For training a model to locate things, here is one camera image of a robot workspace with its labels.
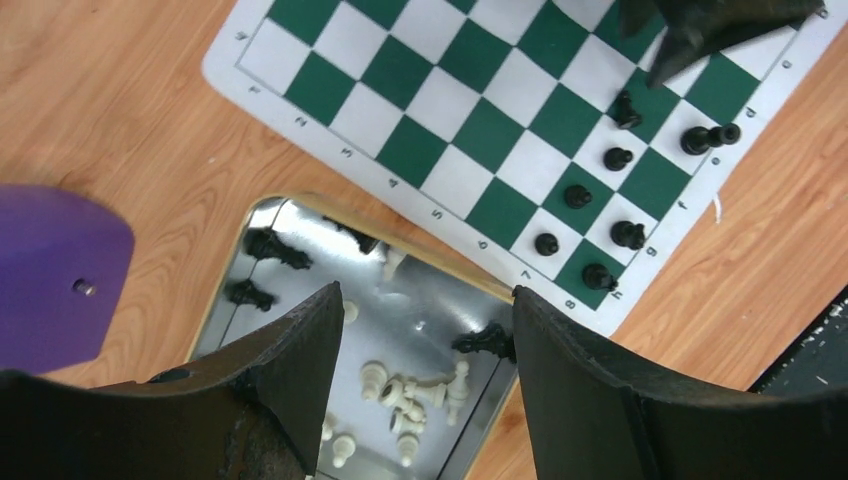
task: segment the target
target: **metal tray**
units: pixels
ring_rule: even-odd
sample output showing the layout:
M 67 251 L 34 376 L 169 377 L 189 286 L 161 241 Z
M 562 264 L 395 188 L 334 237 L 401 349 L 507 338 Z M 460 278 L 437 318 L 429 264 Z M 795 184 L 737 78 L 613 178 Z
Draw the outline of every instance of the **metal tray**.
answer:
M 359 371 L 378 360 L 389 375 L 420 381 L 450 380 L 457 335 L 497 321 L 511 330 L 510 305 L 414 257 L 407 256 L 393 278 L 383 279 L 389 248 L 380 242 L 365 255 L 353 236 L 322 214 L 293 200 L 271 199 L 251 212 L 246 228 L 271 226 L 287 245 L 309 254 L 309 270 L 294 270 L 276 260 L 257 261 L 239 249 L 222 282 L 250 278 L 277 296 L 268 312 L 236 306 L 223 293 L 215 300 L 193 358 L 212 352 L 279 318 L 321 286 L 338 280 L 346 300 L 359 307 L 358 319 L 345 326 L 327 407 L 335 435 L 357 441 L 345 466 L 332 465 L 332 440 L 323 446 L 317 479 L 456 480 L 463 478 L 516 379 L 516 368 L 490 354 L 470 354 L 468 402 L 456 426 L 447 425 L 446 407 L 424 405 L 426 430 L 409 468 L 400 464 L 397 435 L 389 430 L 391 410 L 361 398 Z

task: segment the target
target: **purple plastic piece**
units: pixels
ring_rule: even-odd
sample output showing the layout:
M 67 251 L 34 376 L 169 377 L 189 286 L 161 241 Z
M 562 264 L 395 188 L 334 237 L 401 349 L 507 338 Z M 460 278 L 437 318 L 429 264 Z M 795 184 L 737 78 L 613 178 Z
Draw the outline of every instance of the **purple plastic piece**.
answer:
M 0 185 L 0 368 L 40 374 L 96 358 L 133 244 L 121 218 L 78 195 Z

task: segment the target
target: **wood grain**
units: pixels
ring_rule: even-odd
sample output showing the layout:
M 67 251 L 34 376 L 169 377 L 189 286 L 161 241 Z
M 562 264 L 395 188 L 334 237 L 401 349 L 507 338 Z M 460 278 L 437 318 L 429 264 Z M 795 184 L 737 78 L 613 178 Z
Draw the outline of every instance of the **wood grain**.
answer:
M 182 363 L 250 207 L 321 199 L 493 282 L 219 97 L 200 75 L 233 0 L 0 0 L 0 181 L 55 185 L 133 227 L 129 278 L 80 386 Z M 830 48 L 616 333 L 699 378 L 744 388 L 848 280 L 848 35 Z M 471 478 L 533 478 L 514 394 Z

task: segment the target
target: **chessboard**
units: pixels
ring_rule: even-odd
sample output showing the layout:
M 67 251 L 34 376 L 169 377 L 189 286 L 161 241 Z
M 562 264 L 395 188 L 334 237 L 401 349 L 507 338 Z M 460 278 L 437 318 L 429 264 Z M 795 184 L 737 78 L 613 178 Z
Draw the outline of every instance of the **chessboard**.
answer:
M 613 0 L 239 0 L 203 71 L 501 281 L 610 335 L 845 24 L 848 2 L 828 3 L 651 90 L 662 20 L 623 39 Z M 632 128 L 616 122 L 622 91 Z M 730 123 L 736 143 L 683 151 L 693 127 Z

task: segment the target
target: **black pawn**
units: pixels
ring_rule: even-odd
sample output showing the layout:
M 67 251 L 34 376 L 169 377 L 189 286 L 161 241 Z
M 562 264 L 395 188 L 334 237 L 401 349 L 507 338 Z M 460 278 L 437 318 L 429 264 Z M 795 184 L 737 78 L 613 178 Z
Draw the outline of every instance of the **black pawn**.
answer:
M 624 170 L 633 161 L 633 152 L 623 148 L 613 147 L 604 154 L 604 166 L 613 172 Z
M 559 240 L 553 234 L 542 233 L 536 237 L 536 252 L 543 257 L 550 257 L 559 251 Z
M 308 270 L 312 266 L 309 255 L 284 244 L 271 227 L 248 230 L 244 234 L 244 251 L 257 260 L 275 258 L 295 270 Z
M 593 263 L 583 269 L 583 283 L 592 290 L 613 291 L 618 287 L 618 281 L 609 273 L 607 267 Z
M 622 90 L 615 97 L 615 124 L 622 130 L 630 130 L 642 124 L 642 115 L 633 108 L 633 99 L 630 98 L 630 92 Z
M 271 305 L 277 303 L 277 297 L 259 290 L 249 279 L 229 285 L 226 296 L 236 305 L 254 305 L 263 312 L 271 310 Z
M 723 145 L 733 145 L 742 137 L 742 130 L 735 123 L 723 127 L 693 127 L 680 137 L 680 148 L 689 155 L 703 155 L 707 150 Z
M 572 185 L 565 189 L 565 204 L 570 208 L 583 208 L 592 201 L 592 192 L 583 185 Z
M 610 230 L 612 241 L 630 250 L 640 250 L 645 246 L 645 226 L 641 223 L 634 224 L 627 220 L 616 222 Z

